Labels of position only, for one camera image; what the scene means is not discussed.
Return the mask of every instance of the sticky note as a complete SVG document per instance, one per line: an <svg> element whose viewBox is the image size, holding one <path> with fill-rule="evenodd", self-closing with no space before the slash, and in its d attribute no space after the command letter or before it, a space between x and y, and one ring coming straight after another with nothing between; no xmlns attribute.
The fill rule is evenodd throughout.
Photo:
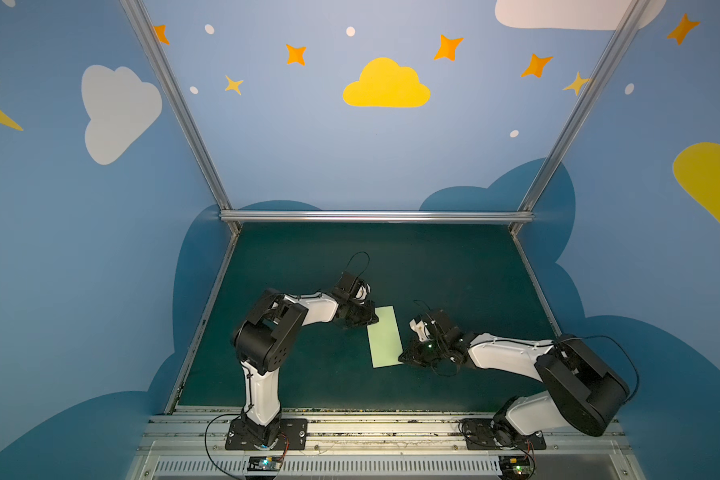
<svg viewBox="0 0 720 480"><path fill-rule="evenodd" d="M398 322L394 318L394 308L380 306L376 309L378 323L368 325L368 343L371 345L373 368L400 365L398 357L403 353L400 342Z"/></svg>

